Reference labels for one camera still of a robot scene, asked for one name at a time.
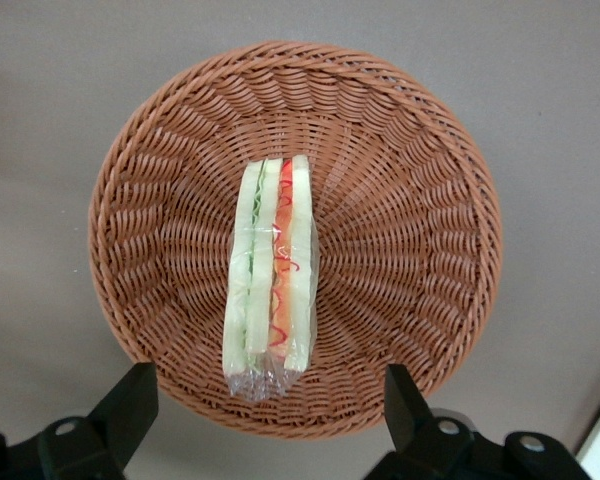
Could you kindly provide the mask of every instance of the wrapped sandwich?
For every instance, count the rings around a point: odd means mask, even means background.
[[[232,395],[284,395],[316,337],[318,245],[304,155],[251,162],[242,177],[222,365]]]

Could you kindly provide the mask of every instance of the gray floor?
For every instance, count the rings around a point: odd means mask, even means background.
[[[157,5],[0,2],[0,430],[17,441],[84,412],[130,365],[86,251],[91,189],[125,120],[191,64],[280,38],[383,57],[473,134],[504,271],[481,342],[430,401],[496,441],[532,429],[574,448],[600,403],[600,1]],[[355,479],[391,447],[384,426],[278,442],[161,401],[132,479]]]

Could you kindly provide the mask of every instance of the woven basket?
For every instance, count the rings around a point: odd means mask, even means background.
[[[229,245],[249,160],[306,153],[320,239],[318,339],[286,398],[228,395]],[[426,89],[368,54],[268,42],[177,75],[131,116],[90,209],[93,280],[113,333],[161,387],[222,425],[333,437],[383,418],[384,368],[424,394],[467,356],[500,272],[489,172]]]

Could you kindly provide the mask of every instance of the black clamp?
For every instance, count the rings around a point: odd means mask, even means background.
[[[155,365],[135,365],[87,417],[52,423],[18,445],[0,434],[0,480],[123,480],[158,415]]]
[[[366,480],[591,480],[557,440],[514,432],[497,445],[465,422],[434,416],[403,365],[389,365],[385,418],[395,452]]]

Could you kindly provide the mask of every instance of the wicker basket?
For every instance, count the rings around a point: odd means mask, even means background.
[[[306,153],[321,250],[318,341],[287,398],[231,398],[221,346],[246,162]],[[368,54],[267,42],[211,58],[131,116],[90,210],[93,280],[118,341],[161,387],[238,430],[333,437],[383,418],[388,363],[424,394],[476,343],[500,273],[489,172],[426,89]]]

